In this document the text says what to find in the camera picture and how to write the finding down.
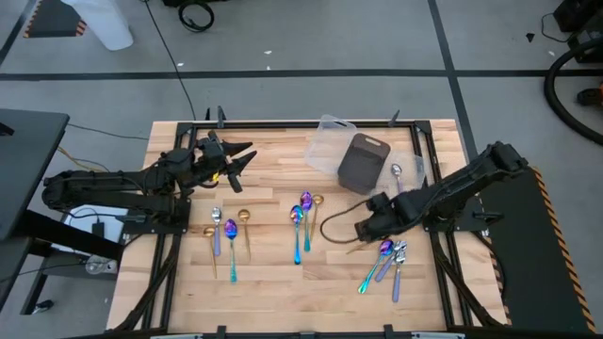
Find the wooden table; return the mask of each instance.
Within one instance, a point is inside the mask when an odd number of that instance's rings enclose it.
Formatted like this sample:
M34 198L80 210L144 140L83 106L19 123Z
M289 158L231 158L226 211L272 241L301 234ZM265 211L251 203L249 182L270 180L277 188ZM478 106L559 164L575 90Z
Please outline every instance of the wooden table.
M155 122L145 167L156 161L160 152L172 149L176 124ZM465 164L459 133L454 120L433 120L431 124L440 169L446 176ZM410 133L400 130L361 131L388 142L393 151L412 153ZM258 155L240 178L243 192L236 194L223 179L217 188L199 187L191 196L190 226L180 249L170 332L215 332L218 325L227 326L229 332L382 331L384 324L392 324L395 331L445 329L430 239L420 227L395 237L408 241L398 303L391 301L394 269L382 282L373 281L364 295L357 292L377 259L376 245L346 254L357 243L332 244L317 232L312 251L302 252L301 265L294 265L294 227L288 215L304 189L325 197L318 223L362 199L338 186L332 177L304 164L304 150L314 131L218 131L221 138L230 142L253 141L252 150L257 150ZM223 235L222 255L217 258L218 278L212 274L209 243L202 237L202 230L213 226L210 213L214 206L222 208L223 220L236 219L242 208L252 215L249 231L253 258L248 261L244 234L239 233L236 284L229 282L230 252ZM337 238L352 237L353 222L367 216L368 212L359 208L334 219L326 232ZM126 250L108 328L124 320L146 289L155 238L156 235L142 236ZM506 322L488 249L472 234L457 234L456 241L467 285L494 318ZM450 295L455 319L460 323L453 288ZM162 296L159 291L155 299L155 326Z

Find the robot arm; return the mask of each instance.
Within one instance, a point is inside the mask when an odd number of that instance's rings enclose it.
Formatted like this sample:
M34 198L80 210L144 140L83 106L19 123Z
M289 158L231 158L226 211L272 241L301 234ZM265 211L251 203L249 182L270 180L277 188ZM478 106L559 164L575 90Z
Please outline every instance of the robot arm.
M256 151L230 160L251 142L231 144L220 141L214 131L197 141L202 155L195 161L194 150L175 149L162 153L149 168L141 171L95 173L64 171L44 179L44 203L67 211L82 204L97 204L138 210L160 223L172 223L178 206L192 194L193 187L213 187L217 175L227 175L235 192L242 190L236 178L256 155ZM174 193L180 189L179 197Z
M367 201L370 218L354 225L361 241L373 241L401 234L418 223L453 221L466 201L494 182L521 174L528 161L510 144L498 141L466 167L432 186L400 193L389 199L385 193Z

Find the plastic container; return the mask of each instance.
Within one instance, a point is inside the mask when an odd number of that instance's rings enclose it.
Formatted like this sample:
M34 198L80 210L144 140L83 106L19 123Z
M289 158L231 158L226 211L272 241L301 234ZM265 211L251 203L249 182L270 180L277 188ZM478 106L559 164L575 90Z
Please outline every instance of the plastic container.
M305 150L305 163L323 173L337 174L341 160L356 133L353 123L323 115Z
M109 51L117 51L134 43L115 0L61 0L73 7L96 37Z

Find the iridescent spoon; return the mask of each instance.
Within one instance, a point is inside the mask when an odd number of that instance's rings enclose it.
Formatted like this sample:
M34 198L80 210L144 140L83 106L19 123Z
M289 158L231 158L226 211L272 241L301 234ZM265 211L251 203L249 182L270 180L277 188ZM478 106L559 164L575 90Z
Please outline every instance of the iridescent spoon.
M302 263L302 256L300 255L300 221L303 219L303 210L299 205L291 208L289 217L295 223L295 265Z
M394 279L394 292L392 294L392 300L398 302L399 299L399 266L404 264L406 260L406 250L400 250L396 254L396 278Z
M319 194L315 194L312 197L312 201L317 208L314 209L314 218L312 219L312 227L310 228L310 242L312 242L314 239L314 227L317 224L318 206L324 202L324 197Z
M300 197L300 205L305 219L305 238L303 239L303 250L310 251L310 228L308 227L308 212L312 209L312 195L303 191Z
M214 268L214 279L218 278L218 271L216 270L216 257L214 256L214 234L215 231L213 227L205 227L204 228L204 237L209 240L209 256L211 257L211 266Z
M235 237L236 224L232 219L226 220L224 223L224 235L230 239L230 282L236 283L236 267L235 267Z
M392 266L394 260L396 259L396 255L402 248L406 248L406 241L397 241L396 244L394 244L394 252L389 257L389 259L387 259L385 264L383 264L379 273L377 273L377 276L375 277L375 282L378 283L383 280L385 273L387 273L387 270Z
M370 279L373 277L373 273L375 273L375 269L377 269L377 266L381 263L381 260L383 260L383 258L386 257L387 255L391 254L393 250L394 250L394 242L393 241L384 240L384 242L381 243L381 245L379 247L379 260L377 260L377 263L375 263L375 266L370 270L370 272L368 272L368 275L367 275L367 278L365 279L365 281L360 285L360 287L358 287L358 293L365 294L365 292L367 291L367 288L368 288L368 284L370 283Z

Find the silver spoon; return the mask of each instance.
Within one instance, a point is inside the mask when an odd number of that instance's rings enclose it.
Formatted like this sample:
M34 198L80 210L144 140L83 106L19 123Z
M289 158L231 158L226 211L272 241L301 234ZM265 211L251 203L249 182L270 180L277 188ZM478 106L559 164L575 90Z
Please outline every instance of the silver spoon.
M394 292L392 294L392 300L398 302L399 299L399 266L404 264L406 261L406 250L401 250L396 254L396 278L394 279Z
M211 218L216 223L216 229L214 232L214 254L220 256L220 221L222 220L222 210L219 207L214 207L211 210Z
M402 193L402 167L398 164L392 164L392 174L396 177L396 181L398 182L398 194Z
M400 250L402 250L402 249L406 249L406 241L397 241L394 244L394 252L389 257L389 259L387 259L387 261L385 262L385 264L383 264L383 266L381 267L381 270L379 271L379 273L377 273L377 277L375 277L375 282L378 283L381 280L383 280L383 277L385 276L385 273L387 273L387 270L394 263L394 260L396 259L396 255L398 255L398 252Z

